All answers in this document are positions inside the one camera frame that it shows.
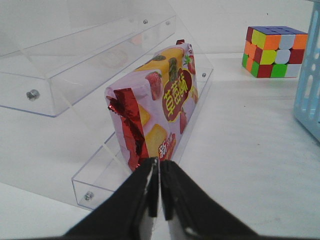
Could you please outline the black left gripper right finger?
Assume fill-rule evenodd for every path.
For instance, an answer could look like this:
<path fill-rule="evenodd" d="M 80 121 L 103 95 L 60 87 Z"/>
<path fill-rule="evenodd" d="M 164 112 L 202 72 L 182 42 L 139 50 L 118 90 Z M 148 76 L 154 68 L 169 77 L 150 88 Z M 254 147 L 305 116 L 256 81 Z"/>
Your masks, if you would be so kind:
<path fill-rule="evenodd" d="M 171 237 L 258 234 L 206 194 L 174 161 L 160 163 L 161 194 Z"/>

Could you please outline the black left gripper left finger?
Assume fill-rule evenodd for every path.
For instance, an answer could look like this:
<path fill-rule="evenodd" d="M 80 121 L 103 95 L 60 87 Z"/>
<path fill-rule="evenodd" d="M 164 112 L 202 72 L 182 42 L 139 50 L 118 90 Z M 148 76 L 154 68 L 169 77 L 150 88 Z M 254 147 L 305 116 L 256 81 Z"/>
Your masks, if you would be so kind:
<path fill-rule="evenodd" d="M 150 237 L 158 214 L 159 160 L 146 159 L 66 237 Z"/>

